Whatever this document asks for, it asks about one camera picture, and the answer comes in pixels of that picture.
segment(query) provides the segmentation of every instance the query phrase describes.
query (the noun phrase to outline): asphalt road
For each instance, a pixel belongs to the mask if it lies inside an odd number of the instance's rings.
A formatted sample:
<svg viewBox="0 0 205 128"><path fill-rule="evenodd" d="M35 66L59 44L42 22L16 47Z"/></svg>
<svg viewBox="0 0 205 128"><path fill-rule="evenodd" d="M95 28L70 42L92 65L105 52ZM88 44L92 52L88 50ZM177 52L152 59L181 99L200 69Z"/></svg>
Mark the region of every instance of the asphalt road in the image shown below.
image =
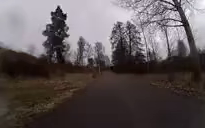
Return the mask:
<svg viewBox="0 0 205 128"><path fill-rule="evenodd" d="M29 128L205 128L205 107L149 85L145 76L105 73Z"/></svg>

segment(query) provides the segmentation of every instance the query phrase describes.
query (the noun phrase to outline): overcast sky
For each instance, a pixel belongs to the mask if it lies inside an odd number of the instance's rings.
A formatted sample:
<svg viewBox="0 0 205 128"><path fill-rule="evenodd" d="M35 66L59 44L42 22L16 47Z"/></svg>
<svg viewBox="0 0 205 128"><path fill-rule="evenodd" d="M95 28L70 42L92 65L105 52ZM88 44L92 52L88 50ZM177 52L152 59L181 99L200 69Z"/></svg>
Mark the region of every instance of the overcast sky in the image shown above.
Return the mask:
<svg viewBox="0 0 205 128"><path fill-rule="evenodd" d="M101 41L111 54L109 36L116 21L130 19L130 14L111 3L112 0L0 0L0 41L16 50L34 45L43 52L42 31L50 22L50 12L61 5L68 13L69 43L76 48L79 36L90 43ZM205 0L199 4L205 8ZM205 13L193 18L199 46L205 45Z"/></svg>

